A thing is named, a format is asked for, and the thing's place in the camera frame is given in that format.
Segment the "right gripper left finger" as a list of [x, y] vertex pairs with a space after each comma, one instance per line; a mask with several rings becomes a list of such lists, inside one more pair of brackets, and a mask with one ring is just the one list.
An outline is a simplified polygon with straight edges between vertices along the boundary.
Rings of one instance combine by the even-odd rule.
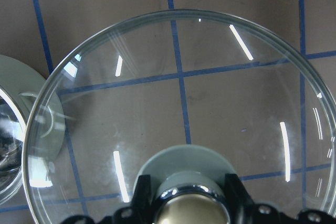
[[112, 215], [112, 223], [157, 223], [163, 197], [152, 189], [151, 175], [137, 178], [132, 200]]

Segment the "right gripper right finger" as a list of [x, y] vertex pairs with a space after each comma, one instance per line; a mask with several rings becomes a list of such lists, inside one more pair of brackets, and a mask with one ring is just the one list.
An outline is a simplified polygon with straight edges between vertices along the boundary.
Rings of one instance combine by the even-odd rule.
[[257, 204], [236, 174], [226, 174], [223, 193], [232, 223], [259, 223]]

